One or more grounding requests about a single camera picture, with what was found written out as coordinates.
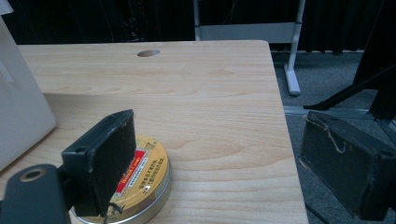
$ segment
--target carpeted floor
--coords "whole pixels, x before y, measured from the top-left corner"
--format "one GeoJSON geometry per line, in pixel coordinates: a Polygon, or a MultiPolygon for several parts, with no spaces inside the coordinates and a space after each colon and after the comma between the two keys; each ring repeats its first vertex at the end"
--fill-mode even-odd
{"type": "MultiPolygon", "coordinates": [[[[301,95],[290,96],[286,82],[283,64],[288,60],[289,54],[273,52],[276,77],[280,88],[284,106],[299,108],[303,105],[314,105],[323,101],[343,88],[352,84],[356,69],[362,53],[346,52],[341,55],[332,53],[298,53],[295,72],[300,83],[301,95]]],[[[365,90],[336,106],[339,109],[369,109],[376,91],[365,90]]],[[[347,122],[367,132],[371,136],[395,147],[388,136],[373,119],[363,119],[360,115],[356,118],[352,114],[346,118],[347,122]]],[[[286,115],[290,139],[296,158],[297,169],[303,190],[304,200],[313,209],[320,213],[329,223],[394,223],[396,214],[389,209],[384,222],[361,221],[353,218],[341,205],[332,192],[329,191],[316,177],[305,169],[298,160],[298,155],[303,139],[305,121],[302,115],[287,113],[286,115]]],[[[311,224],[323,223],[313,213],[307,211],[311,224]]]]}

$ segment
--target light wood tabletop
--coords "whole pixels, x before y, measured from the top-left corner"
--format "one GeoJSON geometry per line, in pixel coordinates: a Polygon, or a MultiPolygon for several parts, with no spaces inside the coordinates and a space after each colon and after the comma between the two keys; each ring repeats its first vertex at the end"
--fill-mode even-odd
{"type": "Polygon", "coordinates": [[[20,49],[57,125],[0,173],[0,198],[13,174],[61,165],[95,123],[132,108],[136,134],[161,142],[172,164],[171,194],[150,223],[307,223],[266,42],[20,49]],[[160,52],[137,56],[148,49],[160,52]]]}

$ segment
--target round tin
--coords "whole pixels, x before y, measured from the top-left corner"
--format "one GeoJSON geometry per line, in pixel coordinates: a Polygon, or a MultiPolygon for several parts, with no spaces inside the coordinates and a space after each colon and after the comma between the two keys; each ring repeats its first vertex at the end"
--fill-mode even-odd
{"type": "MultiPolygon", "coordinates": [[[[138,135],[136,152],[110,203],[107,223],[145,223],[166,203],[170,194],[171,167],[165,148],[155,139],[138,135]]],[[[78,217],[84,223],[103,223],[103,217],[78,217]]]]}

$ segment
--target black cable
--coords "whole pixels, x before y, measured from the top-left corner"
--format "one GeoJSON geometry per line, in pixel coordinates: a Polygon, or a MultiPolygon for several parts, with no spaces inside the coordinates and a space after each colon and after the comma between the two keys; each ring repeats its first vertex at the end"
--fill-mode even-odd
{"type": "Polygon", "coordinates": [[[322,221],[324,224],[329,224],[329,222],[319,213],[317,212],[314,208],[312,208],[309,204],[305,204],[306,209],[310,211],[312,214],[314,214],[320,221],[322,221]]]}

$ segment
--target wood grain surface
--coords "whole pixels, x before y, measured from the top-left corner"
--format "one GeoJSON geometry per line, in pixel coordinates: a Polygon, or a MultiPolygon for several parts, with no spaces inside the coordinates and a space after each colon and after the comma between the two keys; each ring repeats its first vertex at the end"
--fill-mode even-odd
{"type": "Polygon", "coordinates": [[[132,108],[136,133],[160,141],[172,163],[170,197],[150,223],[307,223],[266,42],[20,49],[57,126],[0,173],[0,198],[13,174],[61,165],[91,126],[132,108]],[[137,56],[148,49],[160,53],[137,56]]]}

